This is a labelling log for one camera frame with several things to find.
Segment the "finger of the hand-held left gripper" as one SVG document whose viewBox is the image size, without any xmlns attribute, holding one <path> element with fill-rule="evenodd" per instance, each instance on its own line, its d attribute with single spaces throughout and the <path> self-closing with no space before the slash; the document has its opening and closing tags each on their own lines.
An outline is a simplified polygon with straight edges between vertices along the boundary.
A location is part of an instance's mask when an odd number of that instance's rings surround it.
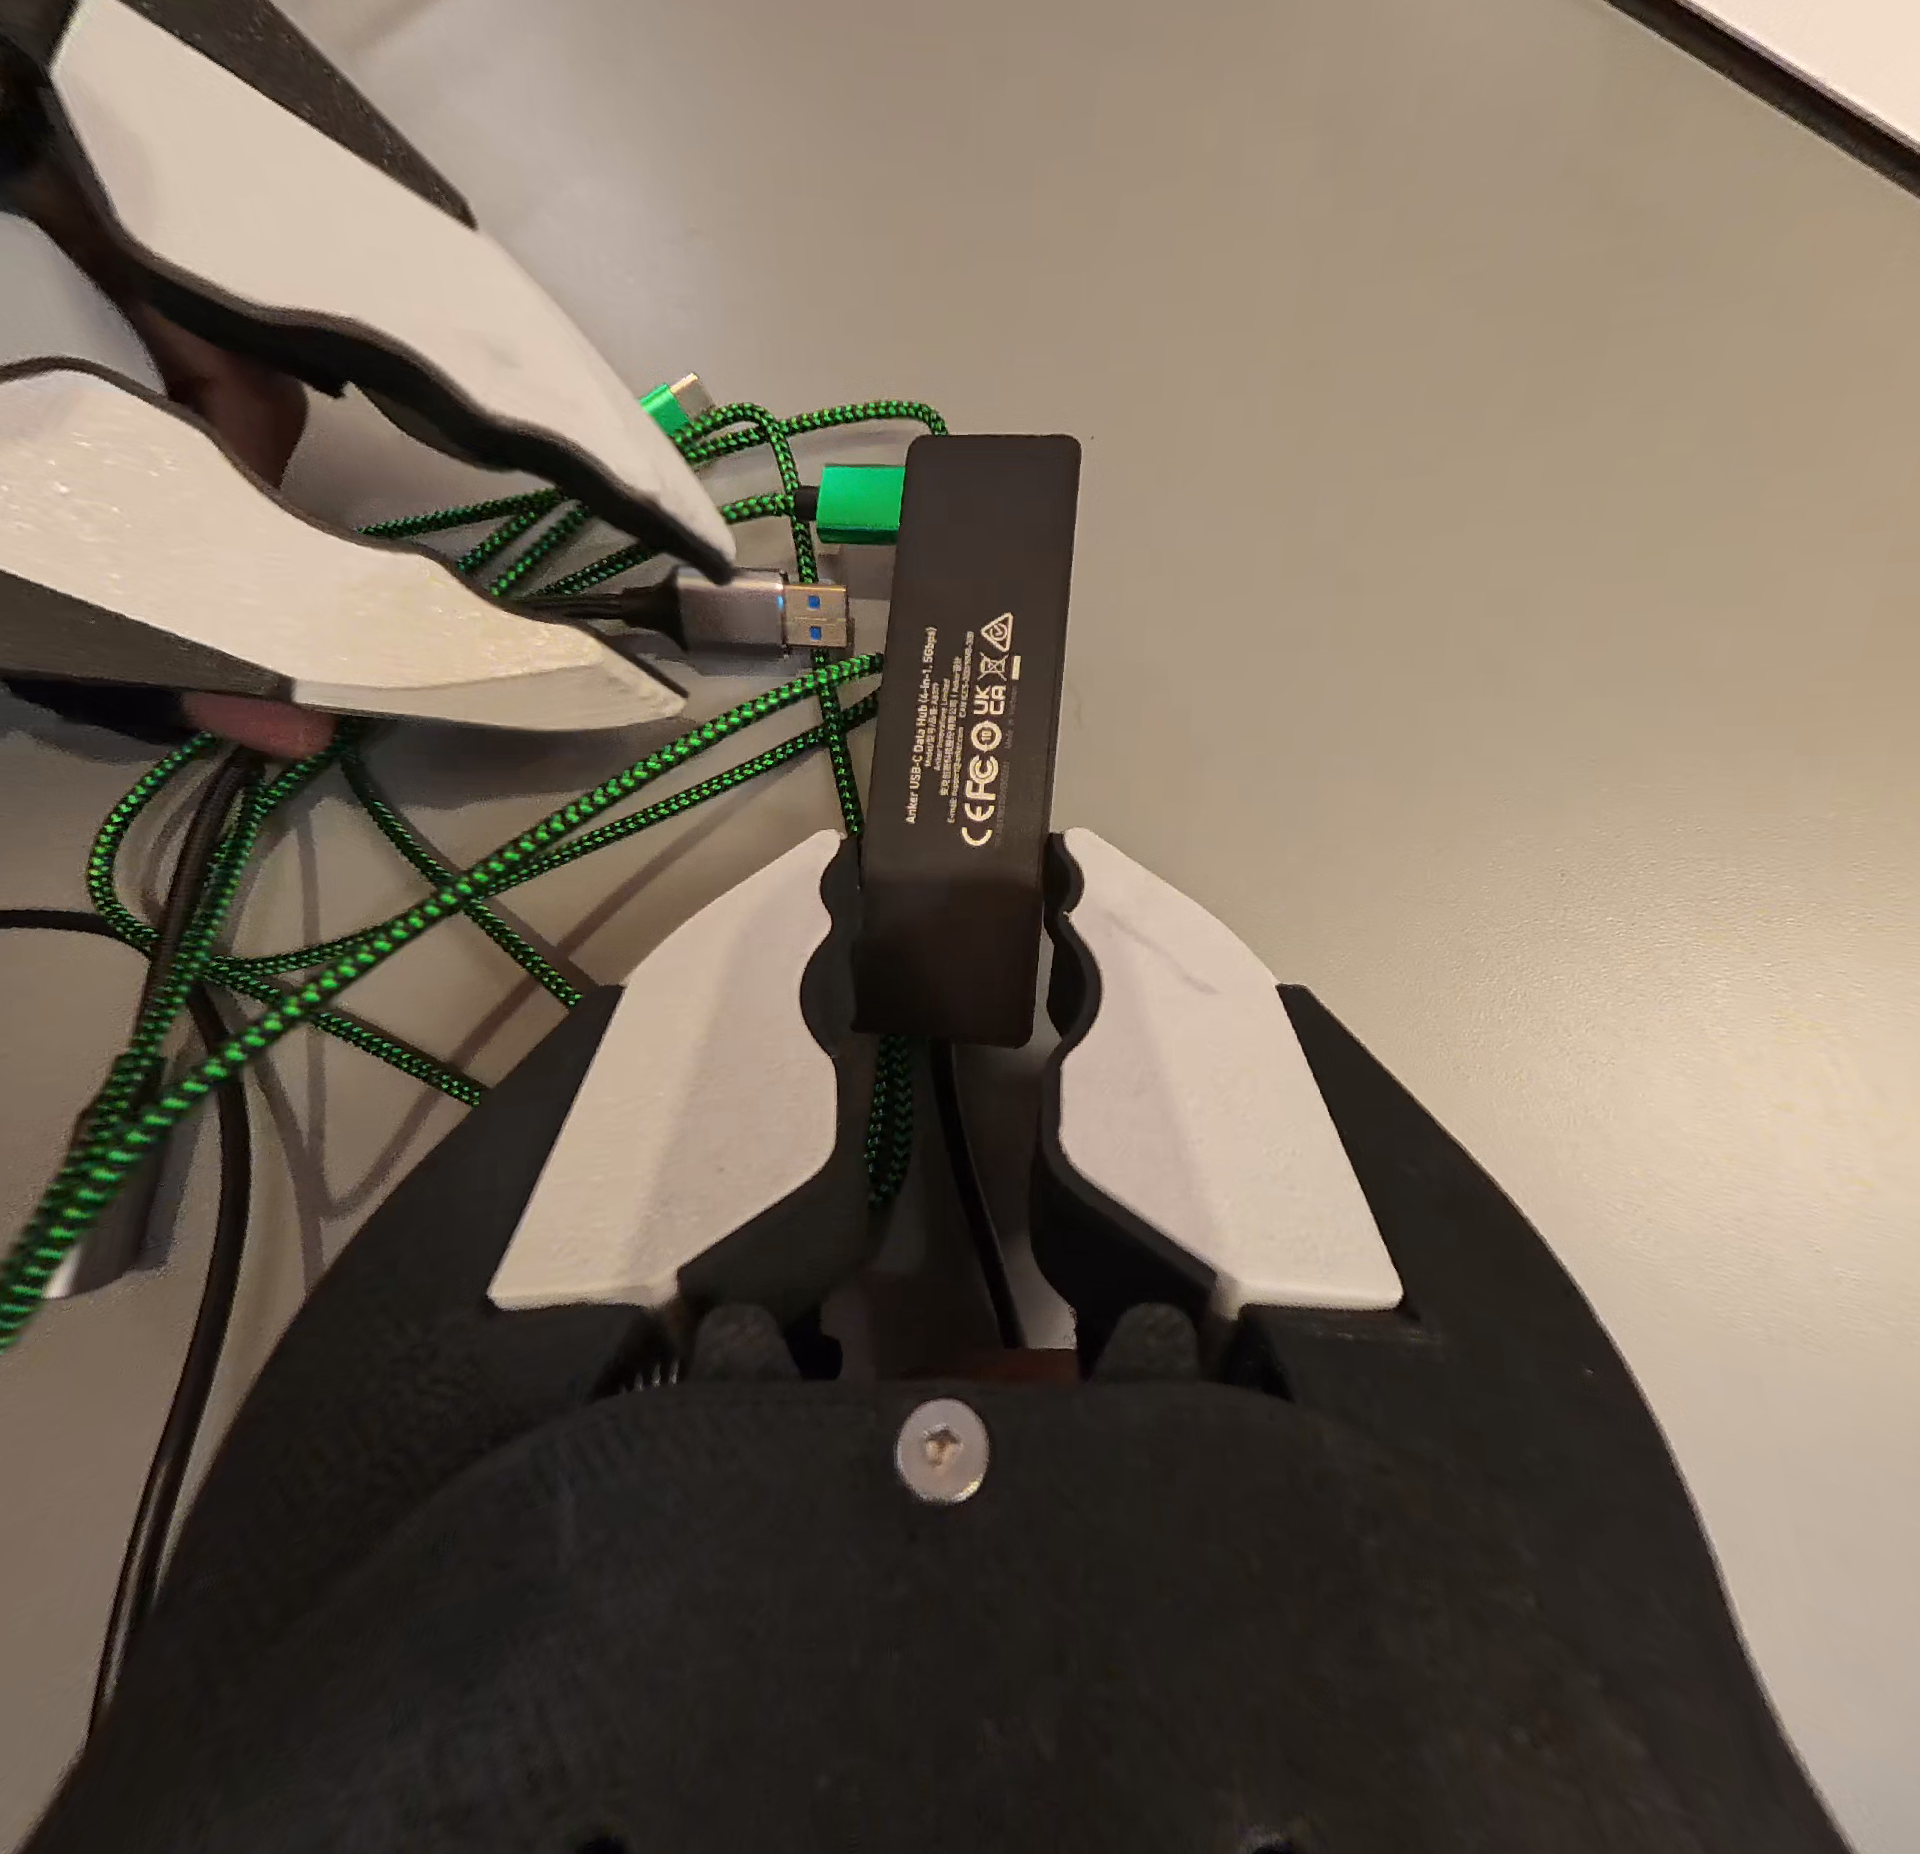
<svg viewBox="0 0 1920 1854">
<path fill-rule="evenodd" d="M 4 369 L 4 678 L 621 731 L 685 692 L 436 555 L 312 522 L 189 410 L 84 361 Z"/>
<path fill-rule="evenodd" d="M 488 231 L 123 0 L 74 4 L 47 97 L 66 160 L 156 290 L 479 468 L 537 473 L 710 580 L 737 573 L 733 529 L 685 457 Z"/>
</svg>

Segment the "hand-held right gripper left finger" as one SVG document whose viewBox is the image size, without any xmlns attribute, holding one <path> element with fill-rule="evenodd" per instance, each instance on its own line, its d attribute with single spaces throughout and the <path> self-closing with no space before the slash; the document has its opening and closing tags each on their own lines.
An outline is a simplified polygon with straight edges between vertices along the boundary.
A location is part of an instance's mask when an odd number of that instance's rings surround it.
<svg viewBox="0 0 1920 1854">
<path fill-rule="evenodd" d="M 868 1046 L 815 832 L 682 923 L 621 985 L 522 1223 L 502 1313 L 812 1313 L 868 1247 Z"/>
</svg>

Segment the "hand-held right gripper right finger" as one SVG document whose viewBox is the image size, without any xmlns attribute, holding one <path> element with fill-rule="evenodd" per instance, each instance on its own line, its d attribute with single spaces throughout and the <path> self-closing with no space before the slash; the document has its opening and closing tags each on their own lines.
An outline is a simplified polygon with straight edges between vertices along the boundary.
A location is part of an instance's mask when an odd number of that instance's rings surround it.
<svg viewBox="0 0 1920 1854">
<path fill-rule="evenodd" d="M 1141 1300 L 1392 1313 L 1404 1279 L 1277 978 L 1206 907 L 1098 832 L 1060 836 L 1048 1161 L 1064 1214 L 1124 1244 Z"/>
</svg>

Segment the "black hub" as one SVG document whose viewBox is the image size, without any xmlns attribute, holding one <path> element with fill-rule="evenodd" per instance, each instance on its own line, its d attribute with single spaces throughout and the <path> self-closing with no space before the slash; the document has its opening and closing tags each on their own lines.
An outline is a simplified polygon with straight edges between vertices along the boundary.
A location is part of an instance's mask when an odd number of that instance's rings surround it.
<svg viewBox="0 0 1920 1854">
<path fill-rule="evenodd" d="M 907 451 L 850 949 L 864 1031 L 1032 1036 L 1079 483 L 1064 434 Z"/>
</svg>

